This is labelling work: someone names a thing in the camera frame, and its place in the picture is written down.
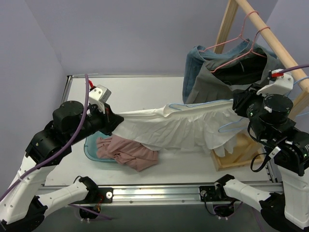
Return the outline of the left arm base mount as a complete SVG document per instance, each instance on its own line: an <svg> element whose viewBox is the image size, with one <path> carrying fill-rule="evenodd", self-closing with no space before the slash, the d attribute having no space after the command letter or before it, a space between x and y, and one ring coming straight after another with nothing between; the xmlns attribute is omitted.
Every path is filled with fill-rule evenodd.
<svg viewBox="0 0 309 232"><path fill-rule="evenodd" d="M76 201L74 203L79 204L101 204L101 203L112 203L113 201L113 188L112 187L99 187L91 178L88 176L78 176L74 183L83 183L86 187L87 195L84 199Z"/></svg>

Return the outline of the white pleated skirt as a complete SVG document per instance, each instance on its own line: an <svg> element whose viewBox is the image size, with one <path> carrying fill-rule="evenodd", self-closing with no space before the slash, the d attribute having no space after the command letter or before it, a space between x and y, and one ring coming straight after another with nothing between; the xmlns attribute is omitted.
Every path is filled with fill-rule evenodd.
<svg viewBox="0 0 309 232"><path fill-rule="evenodd" d="M233 110L233 102L217 102L197 107L169 108L124 112L124 121L113 131L114 135L141 143L158 151L195 150L209 153L215 150L219 157L236 146L238 130L219 133L218 128L242 118Z"/></svg>

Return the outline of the blue wire hanger front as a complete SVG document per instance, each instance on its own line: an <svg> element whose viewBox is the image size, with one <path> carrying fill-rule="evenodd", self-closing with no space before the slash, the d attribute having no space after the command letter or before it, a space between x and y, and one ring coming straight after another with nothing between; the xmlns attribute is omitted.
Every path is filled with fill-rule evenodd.
<svg viewBox="0 0 309 232"><path fill-rule="evenodd" d="M309 107L307 106L303 112L297 114L295 117L298 118L298 117L306 116L308 114L309 114ZM243 126L243 124L248 124L248 120L244 117L240 118L237 121L222 125L221 127L218 128L218 132L224 133L224 132L243 130L245 129L245 126Z"/></svg>

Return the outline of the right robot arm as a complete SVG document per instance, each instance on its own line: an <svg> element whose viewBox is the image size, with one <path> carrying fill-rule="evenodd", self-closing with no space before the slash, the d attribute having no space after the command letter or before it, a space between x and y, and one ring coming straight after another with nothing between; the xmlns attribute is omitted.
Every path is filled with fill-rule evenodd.
<svg viewBox="0 0 309 232"><path fill-rule="evenodd" d="M293 102L284 94L263 95L252 85L235 90L233 111L249 120L248 134L265 149L264 163L273 160L283 183L283 193L261 191L232 175L215 182L219 199L234 198L259 211L280 232L309 229L309 135L289 118Z"/></svg>

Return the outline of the pink pleated skirt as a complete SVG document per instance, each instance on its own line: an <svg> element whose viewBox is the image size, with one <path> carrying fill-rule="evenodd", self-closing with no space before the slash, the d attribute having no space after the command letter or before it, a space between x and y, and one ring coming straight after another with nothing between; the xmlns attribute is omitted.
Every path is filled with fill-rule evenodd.
<svg viewBox="0 0 309 232"><path fill-rule="evenodd" d="M99 159L113 159L137 172L157 165L159 161L157 151L150 150L141 143L117 135L106 139L99 137L96 140L96 145Z"/></svg>

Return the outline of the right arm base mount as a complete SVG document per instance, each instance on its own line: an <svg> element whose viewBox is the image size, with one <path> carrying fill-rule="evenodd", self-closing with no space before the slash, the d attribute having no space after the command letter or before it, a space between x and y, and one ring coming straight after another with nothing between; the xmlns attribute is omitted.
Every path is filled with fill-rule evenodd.
<svg viewBox="0 0 309 232"><path fill-rule="evenodd" d="M223 187L219 185L207 185L199 187L200 200L202 202L217 202L227 198Z"/></svg>

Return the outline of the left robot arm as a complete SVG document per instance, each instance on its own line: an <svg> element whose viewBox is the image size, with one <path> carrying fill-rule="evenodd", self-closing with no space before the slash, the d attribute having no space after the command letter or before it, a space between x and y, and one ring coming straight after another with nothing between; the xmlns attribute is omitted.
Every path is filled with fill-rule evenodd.
<svg viewBox="0 0 309 232"><path fill-rule="evenodd" d="M96 104L83 106L78 101L66 101L54 110L52 121L33 136L15 179L0 198L2 232L31 232L62 207L98 199L99 188L88 176L78 177L73 184L49 194L39 195L37 191L72 152L72 145L97 131L111 135L124 121L108 104L104 109L102 112Z"/></svg>

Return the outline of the blue wire hanger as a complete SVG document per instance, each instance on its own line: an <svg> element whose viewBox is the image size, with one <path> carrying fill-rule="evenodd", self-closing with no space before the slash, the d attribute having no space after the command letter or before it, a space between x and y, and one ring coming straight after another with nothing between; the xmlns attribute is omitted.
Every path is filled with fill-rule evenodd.
<svg viewBox="0 0 309 232"><path fill-rule="evenodd" d="M297 114L295 117L298 118L298 117L306 116L308 114L309 114L309 107L307 106L303 112ZM221 127L218 128L218 132L224 133L224 132L243 130L245 129L245 126L243 126L243 124L248 124L248 120L244 117L240 118L237 121L222 125Z"/></svg>
<svg viewBox="0 0 309 232"><path fill-rule="evenodd" d="M296 85L296 84L300 83L301 81L306 80L308 78L309 78L308 76L301 78L300 80L297 80L296 82L294 82L294 85ZM284 94L283 96L287 97L290 94L290 92L288 92L287 94ZM215 100L215 101L209 101L209 102L203 102L203 103L193 103L193 104L176 104L176 103L173 103L173 104L169 105L169 108L180 111L181 110L180 107L192 108L192 107L197 107L197 106L200 106L200 105L213 104L213 103L217 103L217 102L233 102L233 98L228 99L228 100Z"/></svg>

